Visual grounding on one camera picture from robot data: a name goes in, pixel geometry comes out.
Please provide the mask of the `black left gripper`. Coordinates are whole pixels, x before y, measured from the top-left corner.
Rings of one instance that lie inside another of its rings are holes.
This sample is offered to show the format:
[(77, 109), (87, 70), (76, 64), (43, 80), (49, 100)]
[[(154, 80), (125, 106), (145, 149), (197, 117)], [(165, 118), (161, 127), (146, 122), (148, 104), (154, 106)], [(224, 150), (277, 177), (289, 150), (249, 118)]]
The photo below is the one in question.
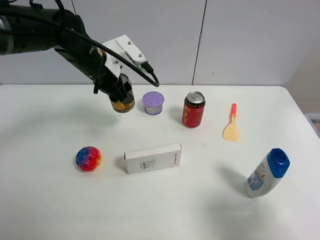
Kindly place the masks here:
[(106, 93), (113, 103), (133, 99), (129, 77), (121, 74), (117, 78), (107, 69), (104, 50), (70, 34), (61, 34), (56, 41), (58, 46), (55, 51), (93, 82), (94, 94), (98, 91)]

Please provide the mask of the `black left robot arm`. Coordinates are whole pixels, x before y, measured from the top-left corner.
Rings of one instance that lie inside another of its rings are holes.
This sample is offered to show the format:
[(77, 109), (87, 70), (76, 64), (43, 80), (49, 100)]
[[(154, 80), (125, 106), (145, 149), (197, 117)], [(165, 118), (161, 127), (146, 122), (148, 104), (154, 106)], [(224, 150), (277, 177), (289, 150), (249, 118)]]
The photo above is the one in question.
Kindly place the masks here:
[(13, 55), (54, 49), (94, 84), (93, 92), (107, 94), (113, 103), (133, 100), (132, 86), (120, 66), (113, 66), (112, 53), (86, 33), (80, 16), (57, 1), (57, 9), (41, 4), (12, 5), (0, 2), (0, 53)]

